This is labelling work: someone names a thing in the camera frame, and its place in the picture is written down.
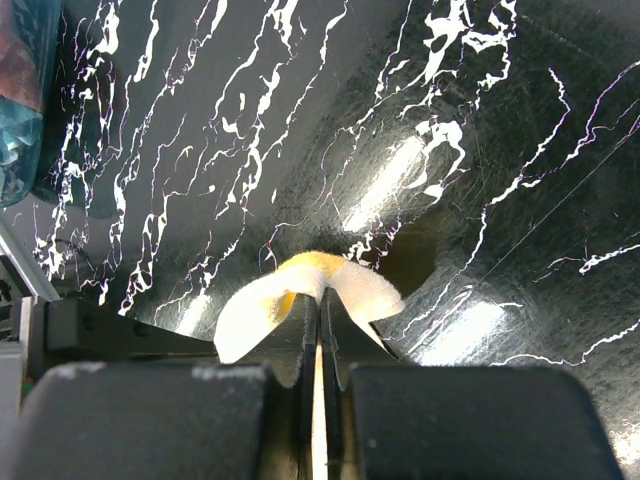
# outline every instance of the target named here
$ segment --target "marble countertop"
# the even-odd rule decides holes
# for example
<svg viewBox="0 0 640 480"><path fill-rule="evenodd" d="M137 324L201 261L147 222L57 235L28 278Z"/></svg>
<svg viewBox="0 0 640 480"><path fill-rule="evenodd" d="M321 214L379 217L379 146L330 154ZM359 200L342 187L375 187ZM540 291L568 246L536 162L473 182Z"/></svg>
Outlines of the marble countertop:
<svg viewBox="0 0 640 480"><path fill-rule="evenodd" d="M409 295L423 365L553 365L640 479L640 4L65 0L39 180L56 287L212 338L307 249Z"/></svg>

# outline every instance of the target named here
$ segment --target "folded cloth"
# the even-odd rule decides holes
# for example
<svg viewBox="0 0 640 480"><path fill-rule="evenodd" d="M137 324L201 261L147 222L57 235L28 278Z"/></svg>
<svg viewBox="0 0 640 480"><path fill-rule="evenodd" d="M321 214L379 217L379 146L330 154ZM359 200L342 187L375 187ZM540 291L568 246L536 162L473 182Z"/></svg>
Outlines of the folded cloth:
<svg viewBox="0 0 640 480"><path fill-rule="evenodd" d="M232 363L249 353L287 317L296 294L320 304L327 287L336 290L351 319L380 345L369 323L404 309L398 291L374 271L336 255L300 253L229 299L213 337L220 361Z"/></svg>

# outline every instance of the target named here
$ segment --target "plastic package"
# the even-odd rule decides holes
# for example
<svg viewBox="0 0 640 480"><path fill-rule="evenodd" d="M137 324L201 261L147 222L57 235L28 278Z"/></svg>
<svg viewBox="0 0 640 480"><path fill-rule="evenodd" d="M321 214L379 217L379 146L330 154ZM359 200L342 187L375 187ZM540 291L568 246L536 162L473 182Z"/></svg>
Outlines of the plastic package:
<svg viewBox="0 0 640 480"><path fill-rule="evenodd" d="M0 207L33 186L61 2L0 0Z"/></svg>

